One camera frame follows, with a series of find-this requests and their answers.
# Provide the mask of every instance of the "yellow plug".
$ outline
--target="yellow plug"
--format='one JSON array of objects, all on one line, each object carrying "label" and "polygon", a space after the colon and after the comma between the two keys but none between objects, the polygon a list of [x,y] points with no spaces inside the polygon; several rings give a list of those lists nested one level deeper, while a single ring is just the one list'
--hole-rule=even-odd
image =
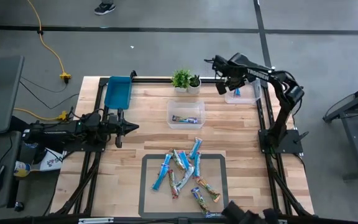
[{"label": "yellow plug", "polygon": [[67,111],[63,111],[62,114],[57,117],[57,119],[62,120],[62,121],[66,120],[67,119]]},{"label": "yellow plug", "polygon": [[71,75],[63,72],[61,75],[59,75],[62,80],[65,81],[66,84],[68,84],[68,80],[71,79]]}]

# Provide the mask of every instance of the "person's foot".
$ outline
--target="person's foot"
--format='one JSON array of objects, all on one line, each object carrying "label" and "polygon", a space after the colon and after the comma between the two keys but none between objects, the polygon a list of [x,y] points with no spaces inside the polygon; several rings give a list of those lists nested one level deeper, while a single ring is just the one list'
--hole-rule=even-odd
[{"label": "person's foot", "polygon": [[116,9],[116,5],[115,4],[105,4],[105,3],[101,3],[96,9],[94,9],[94,13],[96,15],[105,15],[113,10]]}]

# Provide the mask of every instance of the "blue plastic bin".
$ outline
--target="blue plastic bin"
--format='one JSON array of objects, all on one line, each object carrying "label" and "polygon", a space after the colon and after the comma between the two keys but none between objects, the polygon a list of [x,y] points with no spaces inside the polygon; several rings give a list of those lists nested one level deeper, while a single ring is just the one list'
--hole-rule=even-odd
[{"label": "blue plastic bin", "polygon": [[110,109],[128,109],[131,100],[132,79],[130,77],[110,77],[104,104]]}]

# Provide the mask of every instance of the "desk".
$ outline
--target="desk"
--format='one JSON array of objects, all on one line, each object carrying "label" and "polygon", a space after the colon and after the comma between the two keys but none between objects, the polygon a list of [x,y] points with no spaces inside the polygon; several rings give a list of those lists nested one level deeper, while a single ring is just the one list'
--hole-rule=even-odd
[{"label": "desk", "polygon": [[5,166],[5,173],[2,189],[0,191],[0,207],[7,206],[12,208],[16,202],[17,188],[19,186],[19,181],[14,178],[13,172],[20,152],[21,133],[12,131],[0,134],[0,159],[11,145],[9,138],[12,139],[12,148],[1,161],[1,164]]},{"label": "desk", "polygon": [[[99,78],[84,77],[76,114],[94,110]],[[104,106],[105,91],[101,108]],[[280,106],[272,86],[269,91],[273,113],[277,115]],[[166,120],[168,100],[203,100],[206,104],[205,125],[201,129],[170,129]],[[215,85],[211,84],[203,83],[200,94],[192,96],[175,93],[171,84],[134,83],[129,108],[124,112],[125,119],[138,124],[140,128],[122,139],[121,149],[117,149],[114,141],[111,141],[102,153],[91,212],[93,217],[139,217],[142,158],[146,154],[164,154],[171,147],[189,150],[195,137],[204,140],[200,148],[203,153],[222,154],[226,158],[230,200],[234,200],[242,209],[251,209],[253,212],[272,207],[265,157],[259,151],[257,131],[260,126],[256,105],[226,104],[224,97],[219,96]],[[313,213],[302,164],[293,155],[283,154],[282,157],[288,187],[305,209]],[[64,160],[51,212],[61,208],[76,189],[83,158],[83,152],[75,152]],[[278,186],[277,189],[283,210],[282,193]]]}]

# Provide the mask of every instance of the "green plant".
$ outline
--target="green plant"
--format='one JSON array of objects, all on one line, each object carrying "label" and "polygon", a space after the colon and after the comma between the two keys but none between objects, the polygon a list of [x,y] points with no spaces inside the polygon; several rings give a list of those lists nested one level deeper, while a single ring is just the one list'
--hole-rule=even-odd
[{"label": "green plant", "polygon": [[190,70],[176,70],[173,73],[172,85],[179,88],[187,88],[189,86]]},{"label": "green plant", "polygon": [[189,85],[192,87],[198,87],[200,85],[200,76],[194,75],[189,79]]}]

